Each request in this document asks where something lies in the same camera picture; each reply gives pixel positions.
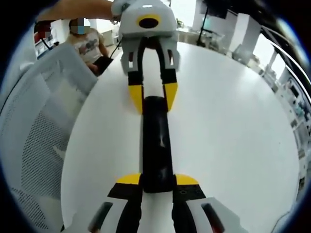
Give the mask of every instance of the white table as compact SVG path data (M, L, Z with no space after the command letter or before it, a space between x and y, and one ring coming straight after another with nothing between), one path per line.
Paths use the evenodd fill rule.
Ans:
M178 50L178 91L168 114L175 173L196 178L205 195L235 212L249 232L270 232L295 200L299 173L281 104L238 62L184 43ZM139 171L141 116L120 58L88 96L67 147L61 201L72 232L86 232L118 177ZM145 95L163 95L156 52L147 50L143 64Z

